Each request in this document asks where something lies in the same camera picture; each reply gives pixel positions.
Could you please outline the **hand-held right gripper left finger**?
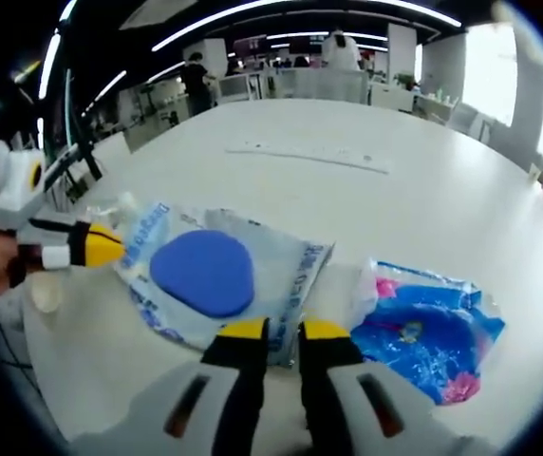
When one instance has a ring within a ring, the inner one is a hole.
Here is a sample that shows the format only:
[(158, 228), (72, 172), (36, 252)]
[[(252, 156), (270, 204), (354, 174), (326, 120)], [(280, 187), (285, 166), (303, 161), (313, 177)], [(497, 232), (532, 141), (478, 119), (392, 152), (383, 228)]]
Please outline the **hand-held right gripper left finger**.
[(127, 415), (71, 445), (75, 455), (248, 455), (264, 401), (269, 321), (223, 327), (196, 362), (169, 370)]

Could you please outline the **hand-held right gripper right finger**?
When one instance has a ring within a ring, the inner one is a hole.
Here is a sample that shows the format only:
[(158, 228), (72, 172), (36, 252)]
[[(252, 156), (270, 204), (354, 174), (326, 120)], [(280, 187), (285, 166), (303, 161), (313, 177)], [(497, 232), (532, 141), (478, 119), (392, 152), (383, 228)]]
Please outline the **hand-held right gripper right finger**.
[(301, 399), (317, 455), (495, 455), (432, 415), (433, 401), (383, 363), (364, 360), (347, 330), (299, 327)]

